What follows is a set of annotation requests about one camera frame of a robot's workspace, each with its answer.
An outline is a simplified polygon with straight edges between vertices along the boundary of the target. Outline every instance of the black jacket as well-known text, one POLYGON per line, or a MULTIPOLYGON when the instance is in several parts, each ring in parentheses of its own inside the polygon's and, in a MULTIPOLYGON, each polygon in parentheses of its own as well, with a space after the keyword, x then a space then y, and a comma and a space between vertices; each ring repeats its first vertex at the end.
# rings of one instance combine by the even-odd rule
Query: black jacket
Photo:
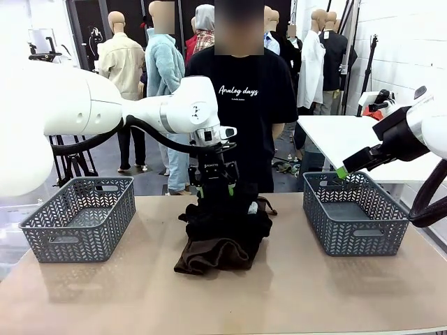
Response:
MULTIPOLYGON (((323 91, 336 91, 340 89, 339 68, 343 62, 343 56, 346 54, 348 39, 334 31, 329 31, 329 38, 327 39, 324 38, 324 35, 325 32, 320 34, 320 42, 326 49, 323 67, 323 91)), ((357 59, 356 51, 351 50, 350 67, 357 59)))
POLYGON ((301 50, 293 46, 285 36, 279 35, 276 31, 271 31, 272 37, 278 41, 280 53, 279 56, 286 61, 291 70, 292 77, 295 77, 301 69, 301 50))

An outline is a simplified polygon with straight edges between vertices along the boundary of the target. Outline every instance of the folded garment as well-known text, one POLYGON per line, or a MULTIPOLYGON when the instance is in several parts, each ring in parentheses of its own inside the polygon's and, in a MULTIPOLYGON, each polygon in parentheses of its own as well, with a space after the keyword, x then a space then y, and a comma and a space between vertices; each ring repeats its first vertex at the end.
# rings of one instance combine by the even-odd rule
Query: folded garment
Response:
POLYGON ((251 269, 254 257, 231 239, 191 241, 174 267, 181 274, 205 274, 210 268, 221 270, 251 269))
POLYGON ((253 194, 241 188, 234 196, 219 203, 199 199, 190 204, 179 219, 186 221, 188 244, 174 271, 184 274, 204 274, 208 269, 251 269, 259 244, 270 235, 272 221, 265 211, 270 203, 261 198, 258 211, 249 214, 253 194))

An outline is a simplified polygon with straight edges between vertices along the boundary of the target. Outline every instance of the white shirt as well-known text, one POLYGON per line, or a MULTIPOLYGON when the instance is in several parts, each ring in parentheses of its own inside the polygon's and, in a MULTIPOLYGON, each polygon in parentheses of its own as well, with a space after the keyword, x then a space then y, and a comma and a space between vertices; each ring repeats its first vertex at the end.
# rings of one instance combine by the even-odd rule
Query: white shirt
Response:
POLYGON ((277 55, 281 52, 278 41, 273 38, 270 32, 264 34, 264 47, 273 51, 277 55))
POLYGON ((326 50, 315 31, 309 30, 302 43, 301 71, 298 82, 298 107, 310 108, 323 103, 323 65, 326 50))

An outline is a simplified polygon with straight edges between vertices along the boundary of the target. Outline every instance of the table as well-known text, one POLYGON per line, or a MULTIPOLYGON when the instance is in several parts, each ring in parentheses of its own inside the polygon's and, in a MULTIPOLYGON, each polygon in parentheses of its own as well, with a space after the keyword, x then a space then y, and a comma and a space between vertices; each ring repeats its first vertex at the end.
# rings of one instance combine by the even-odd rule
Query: table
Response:
POLYGON ((112 257, 39 264, 28 252, 0 284, 0 334, 428 332, 447 327, 447 262, 409 228, 395 257, 324 254, 302 194, 267 195, 279 212, 250 271, 173 271, 177 220, 194 197, 137 197, 112 257))
MULTIPOLYGON (((353 116, 301 116, 298 123, 325 156, 324 170, 344 166, 343 160, 365 147, 380 143, 372 126, 371 117, 353 116)), ((400 199, 405 184, 423 183, 441 159, 428 153, 411 162, 394 161, 381 165, 371 172, 363 170, 380 184, 395 184, 392 194, 400 199)))

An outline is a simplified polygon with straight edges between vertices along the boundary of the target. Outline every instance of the light blue jacket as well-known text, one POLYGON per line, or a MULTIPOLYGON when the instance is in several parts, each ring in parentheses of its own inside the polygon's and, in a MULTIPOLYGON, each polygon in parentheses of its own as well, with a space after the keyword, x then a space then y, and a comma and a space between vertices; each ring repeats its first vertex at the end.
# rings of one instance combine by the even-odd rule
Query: light blue jacket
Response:
POLYGON ((184 60, 175 47, 175 39, 167 34, 147 30, 146 48, 147 96, 167 96, 180 86, 184 77, 184 60))

